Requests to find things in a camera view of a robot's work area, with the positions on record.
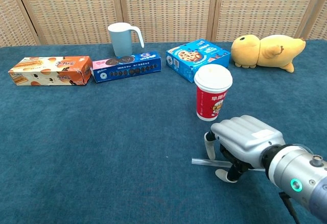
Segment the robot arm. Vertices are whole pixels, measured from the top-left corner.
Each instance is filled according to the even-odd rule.
[[[248,115],[211,126],[204,142],[212,160],[216,139],[232,163],[228,172],[216,170],[218,178],[235,183],[247,169],[264,168],[267,178],[284,191],[280,194],[284,203],[291,197],[327,223],[327,162],[321,156],[304,146],[285,144],[280,131]]]

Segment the cookie box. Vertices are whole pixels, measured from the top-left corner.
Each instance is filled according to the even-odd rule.
[[[161,71],[157,52],[94,61],[92,75],[97,83]]]
[[[197,70],[205,64],[214,63],[227,68],[230,52],[199,39],[166,51],[166,60],[169,67],[192,83]]]
[[[89,56],[25,57],[8,74],[16,85],[86,85],[91,66]]]

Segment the stuffed animal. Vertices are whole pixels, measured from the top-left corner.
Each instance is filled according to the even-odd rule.
[[[231,46],[235,66],[255,68],[279,67],[294,72],[293,59],[306,47],[306,42],[286,35],[271,35],[259,40],[255,35],[237,38]]]

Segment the mug handle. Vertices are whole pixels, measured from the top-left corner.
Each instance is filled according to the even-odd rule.
[[[142,48],[144,48],[143,37],[142,37],[142,33],[141,33],[141,31],[139,30],[139,28],[138,28],[138,27],[135,27],[135,26],[131,26],[131,27],[130,27],[130,30],[133,30],[133,31],[137,32],[139,42],[140,42]]]

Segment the wicker panel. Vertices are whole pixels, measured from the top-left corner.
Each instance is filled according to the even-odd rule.
[[[16,0],[0,0],[0,46],[37,44]]]
[[[221,0],[216,41],[244,34],[293,37],[310,0]]]
[[[24,0],[45,44],[109,42],[108,25],[117,22],[114,0]]]
[[[327,40],[327,1],[323,4],[323,7],[313,24],[309,39],[325,39]]]
[[[125,1],[124,21],[139,27],[146,42],[191,41],[206,37],[210,0]]]

